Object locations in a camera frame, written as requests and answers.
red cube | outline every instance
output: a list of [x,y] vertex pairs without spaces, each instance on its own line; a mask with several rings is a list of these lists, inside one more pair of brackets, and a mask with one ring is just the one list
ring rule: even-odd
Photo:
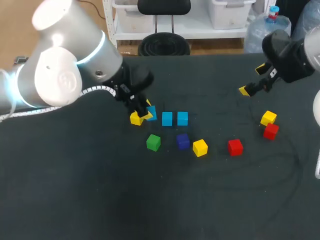
[[272,123],[268,123],[268,125],[264,130],[263,136],[266,139],[275,140],[278,130],[279,130],[279,126]]
[[242,143],[239,139],[235,139],[228,142],[228,150],[230,156],[234,157],[242,155],[242,153],[244,152],[244,147],[242,146]]

green cube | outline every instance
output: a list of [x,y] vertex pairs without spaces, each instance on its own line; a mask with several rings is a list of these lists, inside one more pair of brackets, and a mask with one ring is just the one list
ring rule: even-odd
[[161,138],[159,136],[151,134],[146,141],[146,148],[152,151],[158,151],[161,145]]

storage box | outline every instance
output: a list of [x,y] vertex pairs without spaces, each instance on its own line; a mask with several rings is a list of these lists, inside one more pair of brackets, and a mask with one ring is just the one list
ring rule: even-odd
[[155,31],[155,16],[143,15],[138,0],[112,0],[123,33],[151,33]]
[[241,29],[246,26],[251,5],[256,0],[207,0],[214,29]]

white cable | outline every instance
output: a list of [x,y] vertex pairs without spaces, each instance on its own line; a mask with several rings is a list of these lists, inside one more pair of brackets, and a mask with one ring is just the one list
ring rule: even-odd
[[318,161],[316,163],[314,175],[317,179],[320,179],[320,151],[319,151]]
[[[111,87],[108,87],[108,86],[102,86],[102,85],[98,85],[98,86],[93,86],[93,87],[89,87],[85,90],[83,90],[80,95],[79,95],[79,98],[86,95],[86,94],[89,94],[91,92],[94,92],[94,91],[99,91],[99,90],[103,90],[103,91],[107,91],[109,92],[113,97],[116,96],[116,91],[111,88]],[[16,105],[17,105],[17,102],[15,102],[15,106],[14,106],[14,110],[13,110],[13,107],[11,108],[11,111],[9,114],[5,114],[5,115],[0,115],[0,122],[7,119],[7,118],[17,118],[17,117],[24,117],[24,116],[32,116],[32,115],[38,115],[38,114],[45,114],[45,113],[49,113],[49,112],[52,112],[52,111],[55,111],[55,110],[58,110],[60,108],[63,108],[63,107],[60,107],[60,106],[52,106],[52,107],[46,107],[46,108],[41,108],[41,109],[37,109],[37,110],[32,110],[32,111],[23,111],[23,112],[16,112],[16,113],[13,113],[16,109]]]
[[[5,71],[4,69],[1,69],[1,68],[0,68],[0,72],[3,73],[5,79],[9,81],[10,76],[9,76],[9,74],[7,73],[7,71]],[[6,120],[6,119],[8,119],[8,118],[11,118],[11,116],[14,114],[14,112],[15,112],[15,110],[16,110],[16,107],[17,107],[17,100],[16,100],[15,97],[13,97],[13,98],[11,99],[11,110],[10,110],[10,112],[9,112],[8,114],[3,115],[3,118],[0,118],[0,123],[1,123],[3,120]]]

light blue cube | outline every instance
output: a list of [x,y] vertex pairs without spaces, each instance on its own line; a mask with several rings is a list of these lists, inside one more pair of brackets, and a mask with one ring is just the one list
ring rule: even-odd
[[178,126],[188,126],[187,111],[178,111]]
[[157,112],[156,112],[156,106],[147,106],[146,109],[152,114],[152,118],[147,119],[147,121],[155,121],[157,120]]
[[162,113],[162,126],[163,127],[171,127],[173,121],[173,113],[172,111],[164,111]]

